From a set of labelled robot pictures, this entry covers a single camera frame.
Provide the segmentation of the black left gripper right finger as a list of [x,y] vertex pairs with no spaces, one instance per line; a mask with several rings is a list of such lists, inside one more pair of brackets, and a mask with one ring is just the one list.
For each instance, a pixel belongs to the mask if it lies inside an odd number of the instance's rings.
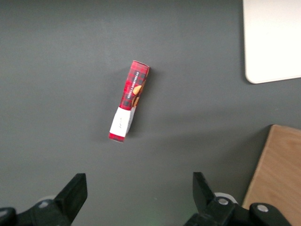
[[274,206],[252,203],[245,209],[230,198],[217,196],[203,173],[193,173],[193,199],[198,213],[191,216],[186,226],[288,226],[289,221]]

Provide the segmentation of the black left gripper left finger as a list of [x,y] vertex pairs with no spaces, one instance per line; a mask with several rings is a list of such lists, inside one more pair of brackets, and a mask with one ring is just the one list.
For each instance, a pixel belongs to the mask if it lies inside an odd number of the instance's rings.
[[43,199],[17,213],[13,207],[0,209],[2,226],[70,226],[87,199],[85,173],[76,174],[53,199]]

